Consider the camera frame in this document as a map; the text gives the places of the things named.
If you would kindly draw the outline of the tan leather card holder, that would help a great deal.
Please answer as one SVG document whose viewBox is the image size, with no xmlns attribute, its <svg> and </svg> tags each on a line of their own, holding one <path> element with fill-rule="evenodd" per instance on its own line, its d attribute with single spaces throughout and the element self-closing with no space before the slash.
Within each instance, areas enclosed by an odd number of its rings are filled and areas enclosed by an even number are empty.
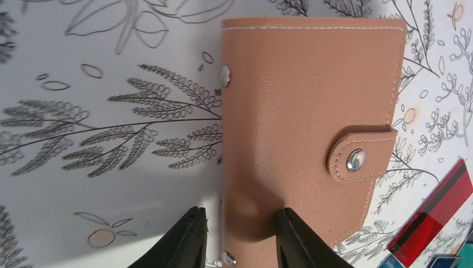
<svg viewBox="0 0 473 268">
<path fill-rule="evenodd" d="M 401 19 L 222 22 L 224 267 L 276 267 L 278 209 L 334 247 L 365 222 L 397 138 Z"/>
</svg>

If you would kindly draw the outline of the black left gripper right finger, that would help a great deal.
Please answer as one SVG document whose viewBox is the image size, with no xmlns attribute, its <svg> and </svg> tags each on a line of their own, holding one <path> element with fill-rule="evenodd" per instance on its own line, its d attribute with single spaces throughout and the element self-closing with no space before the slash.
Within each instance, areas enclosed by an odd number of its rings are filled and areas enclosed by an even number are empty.
<svg viewBox="0 0 473 268">
<path fill-rule="evenodd" d="M 276 244 L 282 268 L 353 268 L 292 208 L 277 210 Z"/>
</svg>

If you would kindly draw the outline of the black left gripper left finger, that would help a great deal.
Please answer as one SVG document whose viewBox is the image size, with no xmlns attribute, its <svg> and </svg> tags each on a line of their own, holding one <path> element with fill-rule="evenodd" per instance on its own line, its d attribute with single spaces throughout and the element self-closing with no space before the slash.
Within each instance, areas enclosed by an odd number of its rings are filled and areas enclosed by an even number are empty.
<svg viewBox="0 0 473 268">
<path fill-rule="evenodd" d="M 205 267 L 206 246 L 206 209 L 194 206 L 129 268 Z"/>
</svg>

